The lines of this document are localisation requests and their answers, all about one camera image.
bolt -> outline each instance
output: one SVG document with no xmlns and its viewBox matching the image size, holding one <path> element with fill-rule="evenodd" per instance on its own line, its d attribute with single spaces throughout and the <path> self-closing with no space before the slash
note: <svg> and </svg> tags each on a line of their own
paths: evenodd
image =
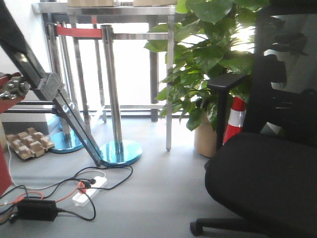
<svg viewBox="0 0 317 238">
<path fill-rule="evenodd" d="M 22 92 L 28 92 L 30 89 L 30 84 L 28 82 L 20 83 L 20 90 Z"/>
<path fill-rule="evenodd" d="M 16 94 L 10 94 L 10 95 L 9 95 L 9 98 L 10 98 L 10 99 L 16 99 L 16 98 L 17 98 L 17 95 L 16 95 Z"/>
<path fill-rule="evenodd" d="M 13 89 L 14 88 L 14 84 L 13 83 L 8 83 L 8 88 Z"/>
</svg>

white power strip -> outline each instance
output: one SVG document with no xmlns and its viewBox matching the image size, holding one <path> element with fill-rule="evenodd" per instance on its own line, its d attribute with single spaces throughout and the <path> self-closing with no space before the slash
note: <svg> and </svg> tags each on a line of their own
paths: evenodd
<svg viewBox="0 0 317 238">
<path fill-rule="evenodd" d="M 94 177 L 94 179 L 96 180 L 96 183 L 92 184 L 91 185 L 92 187 L 104 187 L 107 184 L 107 178 L 96 176 L 96 177 Z M 97 188 L 88 188 L 86 190 L 86 194 L 90 198 L 93 198 L 94 196 L 96 196 L 96 194 L 98 192 L 99 192 L 99 189 L 97 189 Z M 73 196 L 73 203 L 75 204 L 75 206 L 83 207 L 88 202 L 89 202 L 88 197 L 81 192 L 78 192 L 75 196 Z"/>
</svg>

plant pot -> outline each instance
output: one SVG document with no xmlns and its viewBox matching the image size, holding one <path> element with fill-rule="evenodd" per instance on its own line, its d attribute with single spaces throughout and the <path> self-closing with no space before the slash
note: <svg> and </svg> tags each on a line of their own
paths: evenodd
<svg viewBox="0 0 317 238">
<path fill-rule="evenodd" d="M 194 148 L 206 157 L 213 157 L 216 153 L 217 133 L 213 130 L 207 115 L 202 115 L 202 123 L 195 129 Z"/>
</svg>

chair seat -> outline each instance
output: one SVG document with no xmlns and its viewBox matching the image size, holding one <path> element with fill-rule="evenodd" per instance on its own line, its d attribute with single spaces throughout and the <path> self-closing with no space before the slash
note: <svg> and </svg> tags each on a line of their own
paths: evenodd
<svg viewBox="0 0 317 238">
<path fill-rule="evenodd" d="M 316 160 L 317 148 L 242 132 L 208 163 L 206 188 L 268 235 L 317 237 Z"/>
</svg>

cardboard box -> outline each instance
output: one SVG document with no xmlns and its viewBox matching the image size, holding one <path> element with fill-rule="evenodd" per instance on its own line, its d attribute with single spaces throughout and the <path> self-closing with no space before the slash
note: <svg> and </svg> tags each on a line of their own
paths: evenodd
<svg viewBox="0 0 317 238">
<path fill-rule="evenodd" d="M 70 7 L 116 6 L 115 0 L 68 0 Z"/>
<path fill-rule="evenodd" d="M 176 5 L 177 0 L 134 0 L 133 6 Z"/>
<path fill-rule="evenodd" d="M 1 120 L 0 120 L 0 144 L 2 145 L 3 151 L 6 152 L 8 150 L 7 140 L 5 137 L 5 133 L 4 133 L 4 129 L 3 129 Z"/>
</svg>

